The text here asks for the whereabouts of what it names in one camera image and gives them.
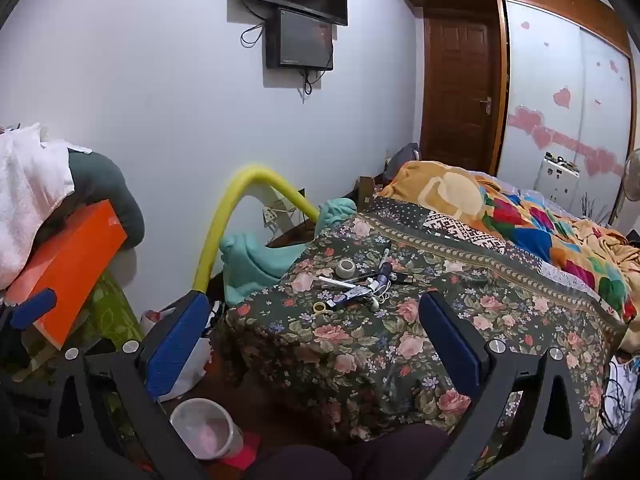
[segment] purple pants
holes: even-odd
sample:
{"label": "purple pants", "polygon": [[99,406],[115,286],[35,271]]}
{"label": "purple pants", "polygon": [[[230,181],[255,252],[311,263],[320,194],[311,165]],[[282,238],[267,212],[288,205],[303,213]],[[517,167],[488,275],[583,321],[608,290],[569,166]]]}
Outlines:
{"label": "purple pants", "polygon": [[342,448],[287,446],[258,458],[243,480],[418,480],[438,457],[447,433],[428,424]]}

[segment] white bucket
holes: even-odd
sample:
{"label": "white bucket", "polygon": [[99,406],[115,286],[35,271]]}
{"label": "white bucket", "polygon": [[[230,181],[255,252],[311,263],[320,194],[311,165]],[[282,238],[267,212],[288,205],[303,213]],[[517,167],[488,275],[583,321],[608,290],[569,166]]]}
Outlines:
{"label": "white bucket", "polygon": [[228,458],[242,450],[242,431],[227,410],[212,400],[185,400],[169,421],[199,460]]}

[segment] metal screw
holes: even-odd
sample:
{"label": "metal screw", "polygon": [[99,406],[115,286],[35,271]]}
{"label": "metal screw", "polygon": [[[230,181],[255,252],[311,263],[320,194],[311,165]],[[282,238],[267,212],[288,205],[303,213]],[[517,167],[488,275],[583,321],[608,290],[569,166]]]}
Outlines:
{"label": "metal screw", "polygon": [[131,339],[122,345],[122,351],[125,354],[133,354],[138,348],[140,348],[140,343],[135,339]]}
{"label": "metal screw", "polygon": [[72,361],[73,359],[78,357],[79,353],[80,351],[77,348],[70,348],[65,352],[65,359],[67,359],[68,361]]}
{"label": "metal screw", "polygon": [[491,341],[489,341],[489,348],[492,352],[502,354],[507,349],[507,345],[505,345],[499,339],[492,339]]}
{"label": "metal screw", "polygon": [[562,354],[562,350],[559,348],[556,348],[555,346],[552,346],[549,349],[549,355],[551,356],[552,359],[555,359],[556,361],[561,361],[562,358],[564,357],[564,355]]}

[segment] sliding wardrobe door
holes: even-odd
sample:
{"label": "sliding wardrobe door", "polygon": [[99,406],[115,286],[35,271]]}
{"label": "sliding wardrobe door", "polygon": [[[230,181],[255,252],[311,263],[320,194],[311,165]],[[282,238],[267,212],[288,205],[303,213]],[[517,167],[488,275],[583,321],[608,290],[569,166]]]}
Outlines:
{"label": "sliding wardrobe door", "polygon": [[544,10],[506,5],[510,87],[497,177],[533,189],[546,152],[575,158],[584,83],[580,27]]}
{"label": "sliding wardrobe door", "polygon": [[580,170],[571,207],[576,216],[602,223],[614,207],[631,126],[631,75],[626,56],[586,30],[580,31],[584,103],[575,163]]}

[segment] orange box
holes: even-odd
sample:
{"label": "orange box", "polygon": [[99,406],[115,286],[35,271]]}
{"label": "orange box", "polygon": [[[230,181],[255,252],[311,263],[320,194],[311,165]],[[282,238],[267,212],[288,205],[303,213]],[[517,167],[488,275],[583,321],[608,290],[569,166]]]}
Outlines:
{"label": "orange box", "polygon": [[33,323],[58,350],[78,312],[127,235],[108,200],[83,207],[65,229],[44,242],[4,297],[21,303],[45,288],[55,291],[56,306]]}

